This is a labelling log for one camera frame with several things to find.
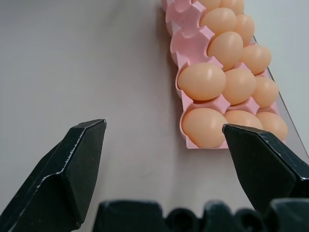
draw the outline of tabletop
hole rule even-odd
[[[70,127],[96,118],[107,130],[79,231],[91,231],[104,200],[155,200],[164,214],[187,207],[198,216],[211,199],[251,207],[228,150],[185,147],[158,0],[5,0],[0,28],[0,212]],[[287,145],[308,162],[281,99],[278,106]]]

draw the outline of white wall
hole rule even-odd
[[[246,0],[259,44],[272,51],[271,73],[309,151],[309,1]]]

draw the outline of pink egg carton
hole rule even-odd
[[[180,119],[180,131],[186,141],[186,146],[189,149],[203,149],[196,146],[182,130],[182,119],[193,109],[196,108],[210,108],[218,111],[224,115],[230,110],[243,110],[253,115],[257,112],[271,112],[279,115],[276,103],[270,107],[259,109],[259,105],[252,97],[248,100],[237,104],[231,105],[221,94],[215,99],[209,101],[194,101],[189,98],[182,90],[178,88],[178,77],[182,70],[186,67],[201,62],[208,62],[222,68],[223,65],[215,58],[208,57],[206,51],[208,45],[214,36],[214,33],[208,27],[200,27],[199,21],[205,7],[198,1],[191,3],[191,0],[163,0],[163,9],[166,12],[166,24],[170,35],[172,36],[170,43],[170,52],[173,61],[178,66],[178,72],[175,80],[175,87],[179,97],[183,103],[183,114]],[[244,63],[237,64],[233,69],[248,69]],[[268,72],[265,70],[257,76],[267,76]],[[228,148],[226,141],[220,146],[213,149]]]

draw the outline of egg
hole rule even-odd
[[[231,105],[247,100],[255,90],[256,78],[247,69],[231,69],[225,72],[226,85],[222,95]]]
[[[189,139],[202,148],[213,148],[225,141],[222,126],[227,120],[209,108],[197,108],[183,117],[182,129]]]
[[[219,7],[221,0],[198,0],[199,3],[201,3],[203,6],[205,6],[206,11],[205,13],[208,13],[209,11],[212,11]]]
[[[223,65],[223,71],[230,70],[242,56],[243,43],[239,34],[225,32],[215,38],[208,47],[207,55],[214,56]]]
[[[273,133],[281,141],[287,138],[288,127],[280,116],[270,112],[259,112],[256,117],[263,124],[263,130]]]
[[[217,37],[235,28],[236,15],[228,8],[218,8],[205,14],[199,24],[201,27],[207,26]]]
[[[240,61],[251,70],[254,75],[262,73],[271,62],[271,52],[261,45],[250,45],[243,48]]]
[[[279,89],[276,82],[265,76],[256,77],[256,87],[252,95],[260,108],[272,105],[279,96]]]
[[[240,15],[243,13],[245,3],[244,0],[221,0],[220,7],[229,8],[236,15]]]
[[[218,97],[224,87],[224,72],[210,63],[190,65],[178,77],[178,88],[193,100],[207,101]]]
[[[246,111],[231,110],[224,115],[229,124],[240,125],[245,127],[253,127],[262,130],[263,125],[260,120]]]
[[[254,36],[255,31],[253,19],[246,14],[237,15],[236,26],[233,31],[242,37],[243,46],[248,46]]]

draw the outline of egg tray cup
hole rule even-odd
[[[197,108],[210,108],[218,111],[222,115],[231,110],[242,110],[253,115],[256,115],[258,112],[270,112],[280,115],[276,102],[270,107],[260,108],[255,100],[252,97],[249,97],[246,101],[240,104],[231,105],[222,94],[209,101],[195,101],[189,98],[184,91],[180,90],[178,88],[178,77],[188,66],[201,62],[212,63],[220,68],[222,68],[223,65],[215,57],[208,57],[206,55],[208,45],[214,36],[214,33],[206,26],[199,26],[200,18],[206,10],[202,4],[198,1],[192,3],[191,0],[162,0],[162,6],[163,10],[166,12],[167,29],[172,36],[170,42],[171,56],[175,64],[178,66],[175,87],[183,104],[183,113],[179,127],[188,149],[204,149],[195,145],[182,130],[183,117],[191,110]],[[232,69],[248,68],[244,63],[238,63]],[[266,76],[269,78],[267,70],[256,76]],[[224,141],[220,146],[211,149],[226,148],[228,148],[228,146],[226,141]]]

